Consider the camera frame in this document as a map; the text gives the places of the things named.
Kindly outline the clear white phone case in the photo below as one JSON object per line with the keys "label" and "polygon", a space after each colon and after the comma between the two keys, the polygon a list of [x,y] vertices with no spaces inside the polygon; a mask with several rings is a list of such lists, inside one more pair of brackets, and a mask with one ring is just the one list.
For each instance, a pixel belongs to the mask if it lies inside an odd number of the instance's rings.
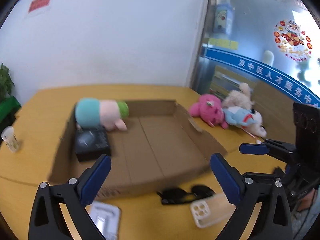
{"label": "clear white phone case", "polygon": [[212,197],[194,201],[190,204],[190,211],[198,228],[207,228],[225,219],[229,220],[236,206],[229,203],[223,193]]}

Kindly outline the white plastic tray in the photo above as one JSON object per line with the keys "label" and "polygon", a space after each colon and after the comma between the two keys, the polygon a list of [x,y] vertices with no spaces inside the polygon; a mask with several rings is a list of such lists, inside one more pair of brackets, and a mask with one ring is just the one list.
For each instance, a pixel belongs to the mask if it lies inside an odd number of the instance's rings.
{"label": "white plastic tray", "polygon": [[105,239],[118,239],[121,215],[120,208],[114,205],[94,201],[91,205],[89,215]]}

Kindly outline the black sunglasses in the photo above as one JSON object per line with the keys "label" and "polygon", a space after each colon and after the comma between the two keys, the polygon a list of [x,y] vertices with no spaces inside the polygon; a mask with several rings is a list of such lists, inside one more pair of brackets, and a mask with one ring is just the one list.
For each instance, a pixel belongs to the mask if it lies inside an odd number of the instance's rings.
{"label": "black sunglasses", "polygon": [[161,198],[162,205],[183,205],[190,204],[197,200],[202,200],[215,195],[215,192],[206,185],[194,185],[190,192],[185,191],[180,187],[165,189],[162,192],[157,192]]}

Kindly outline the black product box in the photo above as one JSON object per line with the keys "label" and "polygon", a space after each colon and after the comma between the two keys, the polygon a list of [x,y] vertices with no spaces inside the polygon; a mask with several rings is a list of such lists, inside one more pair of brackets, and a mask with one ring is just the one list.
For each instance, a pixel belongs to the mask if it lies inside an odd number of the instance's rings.
{"label": "black product box", "polygon": [[96,160],[102,154],[111,156],[111,146],[104,127],[77,130],[73,149],[79,162]]}

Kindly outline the green-haired pastel plush doll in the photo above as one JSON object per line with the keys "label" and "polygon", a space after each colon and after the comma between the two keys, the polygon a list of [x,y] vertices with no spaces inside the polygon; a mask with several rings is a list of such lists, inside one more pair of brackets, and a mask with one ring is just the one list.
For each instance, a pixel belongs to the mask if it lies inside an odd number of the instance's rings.
{"label": "green-haired pastel plush doll", "polygon": [[76,103],[74,116],[78,130],[103,127],[126,131],[124,119],[129,116],[129,107],[125,101],[83,98]]}

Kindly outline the pink pen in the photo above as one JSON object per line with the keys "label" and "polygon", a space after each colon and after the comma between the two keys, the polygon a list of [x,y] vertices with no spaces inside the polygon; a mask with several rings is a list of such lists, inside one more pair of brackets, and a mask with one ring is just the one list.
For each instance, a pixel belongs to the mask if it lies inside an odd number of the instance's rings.
{"label": "pink pen", "polygon": [[255,140],[261,140],[261,137],[259,135],[255,134],[255,130],[253,125],[252,126],[241,126],[241,129],[246,132],[248,135],[250,135],[252,138],[254,138]]}

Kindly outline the blue red plush toy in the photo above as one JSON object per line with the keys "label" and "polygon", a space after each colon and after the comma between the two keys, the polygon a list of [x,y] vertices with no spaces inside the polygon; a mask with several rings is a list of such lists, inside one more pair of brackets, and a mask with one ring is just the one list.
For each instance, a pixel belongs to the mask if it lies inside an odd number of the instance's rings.
{"label": "blue red plush toy", "polygon": [[247,127],[256,123],[251,110],[244,109],[239,106],[227,107],[222,110],[225,115],[225,121],[229,125]]}

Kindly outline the cream fluffy plush toy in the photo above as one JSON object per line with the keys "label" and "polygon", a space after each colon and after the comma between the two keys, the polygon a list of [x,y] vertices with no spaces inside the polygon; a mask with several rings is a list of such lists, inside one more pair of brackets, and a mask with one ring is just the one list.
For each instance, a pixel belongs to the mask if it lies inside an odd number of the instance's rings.
{"label": "cream fluffy plush toy", "polygon": [[265,138],[267,131],[263,126],[261,114],[253,109],[251,90],[247,83],[240,83],[238,90],[231,90],[222,101],[222,109],[227,124],[244,129],[247,133]]}

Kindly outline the pink plush bear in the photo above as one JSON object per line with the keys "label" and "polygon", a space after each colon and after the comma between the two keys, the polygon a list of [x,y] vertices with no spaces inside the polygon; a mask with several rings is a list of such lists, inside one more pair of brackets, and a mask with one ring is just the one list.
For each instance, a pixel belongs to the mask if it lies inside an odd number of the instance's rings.
{"label": "pink plush bear", "polygon": [[210,127],[220,125],[223,129],[228,128],[221,100],[212,94],[201,95],[198,102],[194,103],[188,112],[192,117],[201,118]]}

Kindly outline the clear plastic cup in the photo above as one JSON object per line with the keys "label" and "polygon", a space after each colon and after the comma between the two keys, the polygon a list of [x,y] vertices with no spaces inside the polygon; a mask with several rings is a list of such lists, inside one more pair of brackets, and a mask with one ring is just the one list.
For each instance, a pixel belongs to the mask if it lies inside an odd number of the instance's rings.
{"label": "clear plastic cup", "polygon": [[8,126],[3,130],[1,138],[11,152],[17,152],[19,150],[20,144],[15,136],[15,131],[12,126]]}

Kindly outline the green cloth covered table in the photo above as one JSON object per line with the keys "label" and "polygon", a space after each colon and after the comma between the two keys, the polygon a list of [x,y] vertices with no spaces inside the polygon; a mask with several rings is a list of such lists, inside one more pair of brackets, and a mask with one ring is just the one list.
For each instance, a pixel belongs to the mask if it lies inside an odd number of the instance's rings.
{"label": "green cloth covered table", "polygon": [[0,104],[0,132],[11,126],[15,120],[15,114],[21,108],[20,103],[14,96],[4,99]]}

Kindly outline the red wall notice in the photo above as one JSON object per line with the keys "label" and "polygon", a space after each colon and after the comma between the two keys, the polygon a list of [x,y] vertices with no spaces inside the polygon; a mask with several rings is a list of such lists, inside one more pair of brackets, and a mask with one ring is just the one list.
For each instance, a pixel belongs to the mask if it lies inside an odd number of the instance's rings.
{"label": "red wall notice", "polygon": [[50,4],[50,0],[33,0],[29,6],[28,12],[33,12],[47,7]]}

